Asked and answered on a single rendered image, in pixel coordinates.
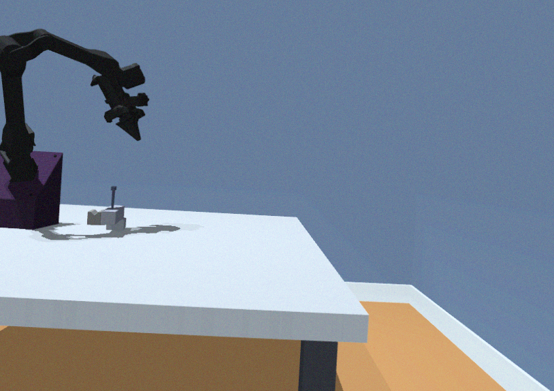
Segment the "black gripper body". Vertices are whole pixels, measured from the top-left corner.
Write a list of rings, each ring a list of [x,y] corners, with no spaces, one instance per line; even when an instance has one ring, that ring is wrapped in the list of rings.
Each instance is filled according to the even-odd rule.
[[[117,117],[120,117],[119,121],[122,121],[132,114],[136,116],[140,115],[140,118],[145,116],[145,113],[142,109],[134,108],[134,106],[129,106],[129,104],[126,105],[127,107],[123,106],[121,104],[121,95],[127,97],[127,93],[124,91],[124,89],[119,89],[106,95],[105,102],[111,107],[111,109],[105,112],[104,115],[107,123],[111,123],[112,120]]]

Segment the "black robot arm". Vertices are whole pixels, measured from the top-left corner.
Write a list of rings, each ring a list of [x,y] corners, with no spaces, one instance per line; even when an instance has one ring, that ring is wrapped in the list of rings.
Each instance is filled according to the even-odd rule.
[[[11,183],[33,181],[37,174],[38,164],[31,158],[33,146],[36,146],[35,133],[25,123],[22,75],[26,62],[45,50],[83,63],[101,74],[93,75],[91,86],[98,84],[105,96],[123,87],[130,89],[145,83],[138,63],[121,67],[108,53],[83,48],[45,29],[0,36],[0,72],[6,117],[0,155]]]

